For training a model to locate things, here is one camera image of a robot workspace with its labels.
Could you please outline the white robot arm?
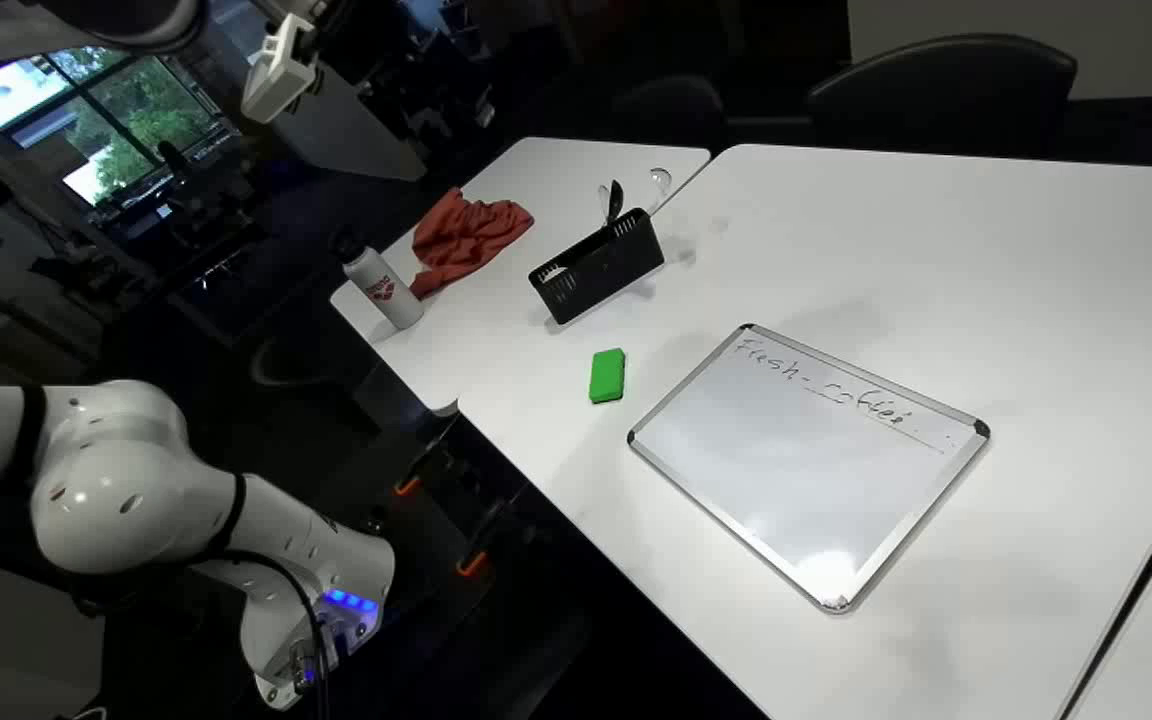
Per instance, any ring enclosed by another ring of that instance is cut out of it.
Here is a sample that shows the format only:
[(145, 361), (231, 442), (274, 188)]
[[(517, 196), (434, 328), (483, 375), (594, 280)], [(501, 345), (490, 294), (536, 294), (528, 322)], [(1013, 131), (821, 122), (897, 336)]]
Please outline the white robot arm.
[(0, 479), (28, 489), (32, 541), (61, 573), (182, 562), (234, 588), (238, 657), (274, 711), (382, 624), (397, 547), (255, 472), (202, 463), (148, 381), (0, 384)]

